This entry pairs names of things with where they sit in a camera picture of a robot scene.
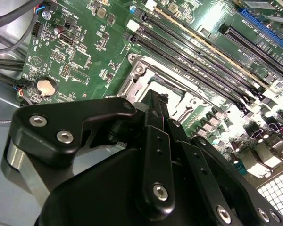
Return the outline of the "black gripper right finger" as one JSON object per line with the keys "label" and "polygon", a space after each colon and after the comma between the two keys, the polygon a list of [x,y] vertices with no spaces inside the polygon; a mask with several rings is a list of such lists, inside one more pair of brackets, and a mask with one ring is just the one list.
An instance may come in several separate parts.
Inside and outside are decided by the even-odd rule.
{"label": "black gripper right finger", "polygon": [[168,98],[159,95],[166,128],[175,153],[192,177],[203,204],[207,226],[283,226],[283,216],[205,138],[189,139],[182,125],[170,118]]}

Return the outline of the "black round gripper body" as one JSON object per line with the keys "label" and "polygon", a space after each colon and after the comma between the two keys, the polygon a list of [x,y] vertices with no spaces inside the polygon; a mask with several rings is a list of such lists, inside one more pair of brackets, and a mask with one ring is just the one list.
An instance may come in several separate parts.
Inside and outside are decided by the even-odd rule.
{"label": "black round gripper body", "polygon": [[173,164],[175,209],[161,221],[148,220],[137,208],[140,150],[117,153],[60,184],[47,198],[41,226],[210,226],[195,185],[182,166]]}

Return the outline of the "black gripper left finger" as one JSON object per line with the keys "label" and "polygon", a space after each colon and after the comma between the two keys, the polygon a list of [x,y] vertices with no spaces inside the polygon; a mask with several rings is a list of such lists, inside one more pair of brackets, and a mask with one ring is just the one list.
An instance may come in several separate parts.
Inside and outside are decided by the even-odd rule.
{"label": "black gripper left finger", "polygon": [[149,90],[140,102],[95,99],[20,108],[12,118],[3,159],[43,208],[60,184],[107,158],[140,150],[141,213],[172,213],[175,187],[170,136]]}

